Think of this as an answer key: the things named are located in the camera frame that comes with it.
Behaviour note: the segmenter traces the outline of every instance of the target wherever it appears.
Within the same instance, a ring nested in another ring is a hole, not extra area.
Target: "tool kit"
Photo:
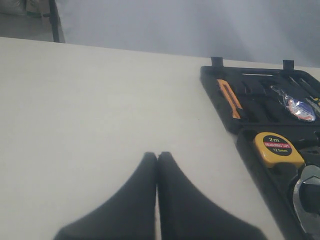
[[[283,69],[201,68],[201,82],[285,239],[320,240],[320,82]]]

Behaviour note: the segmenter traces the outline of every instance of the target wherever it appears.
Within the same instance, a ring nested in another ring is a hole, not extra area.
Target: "black tool case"
[[[320,96],[320,83],[307,72],[295,70],[293,60],[283,60],[283,69],[226,67],[222,57],[212,57],[211,61],[212,66],[201,67],[201,82],[225,128],[231,133],[237,134],[240,129],[251,126],[320,127],[320,117],[313,122],[295,118],[269,87],[278,85],[300,100]],[[242,105],[245,118],[233,118],[217,79],[229,83]],[[297,85],[300,79],[303,79],[301,86]]]
[[[320,167],[319,154],[300,152],[301,149],[319,145],[320,127],[301,127],[297,130],[292,126],[253,126],[242,129],[236,141],[237,150],[285,239],[312,240],[301,228],[291,200],[300,169],[291,163],[278,163],[273,168],[267,168],[253,142],[255,136],[262,132],[276,133],[287,138],[301,154],[306,165]]]

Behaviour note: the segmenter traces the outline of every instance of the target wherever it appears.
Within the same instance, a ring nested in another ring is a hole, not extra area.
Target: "tape measure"
[[[284,136],[261,132],[255,136],[253,142],[267,168],[272,168],[277,163],[291,163],[297,168],[305,164],[302,156]]]

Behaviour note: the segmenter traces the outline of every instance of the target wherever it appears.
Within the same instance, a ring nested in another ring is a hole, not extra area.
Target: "plastic packaging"
[[[26,0],[0,0],[0,13],[24,15],[26,13]]]
[[[313,122],[316,120],[316,114],[313,108],[298,99],[293,98],[292,96],[288,95],[283,89],[279,88],[276,85],[270,86],[270,88],[279,94],[280,96],[280,103],[296,118],[306,122]]]

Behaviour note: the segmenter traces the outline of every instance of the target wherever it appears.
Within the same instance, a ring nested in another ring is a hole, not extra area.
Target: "orange utility knife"
[[[232,91],[229,83],[225,80],[218,79],[220,90],[232,108],[232,117],[234,119],[244,118],[243,108],[237,99],[234,91]]]

